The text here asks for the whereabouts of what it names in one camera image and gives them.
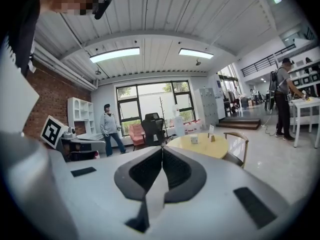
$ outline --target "light gray jacket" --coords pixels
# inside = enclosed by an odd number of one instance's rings
[[[103,113],[100,119],[100,130],[106,130],[108,134],[116,134],[117,127],[119,127],[116,117],[113,113],[109,116],[107,113]]]

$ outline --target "shoe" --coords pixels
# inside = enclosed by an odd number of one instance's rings
[[[288,137],[283,137],[283,140],[286,142],[293,142],[295,138],[289,135]]]
[[[275,137],[279,138],[279,137],[283,137],[285,134],[283,132],[280,133],[275,133]]]

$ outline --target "glove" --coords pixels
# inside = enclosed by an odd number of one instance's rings
[[[105,136],[105,137],[108,137],[108,136],[109,136],[109,134],[108,134],[108,131],[107,131],[107,130],[103,130],[103,131],[102,131],[102,134],[103,134],[103,136]]]

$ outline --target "blue jeans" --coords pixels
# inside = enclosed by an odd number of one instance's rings
[[[105,136],[104,140],[105,140],[105,152],[106,152],[106,156],[111,156],[112,155],[112,146],[111,146],[111,136],[112,138],[114,138],[115,142],[118,144],[118,147],[121,151],[121,153],[126,152],[125,146],[122,143],[121,139],[119,138],[118,133],[109,133],[109,136]]]

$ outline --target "person in light gray jacket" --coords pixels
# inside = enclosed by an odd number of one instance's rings
[[[119,126],[115,115],[110,112],[110,104],[104,105],[104,113],[100,120],[100,130],[105,140],[105,152],[107,157],[112,155],[111,137],[114,138],[118,144],[121,154],[126,153],[125,146],[118,135],[120,129],[121,127]]]

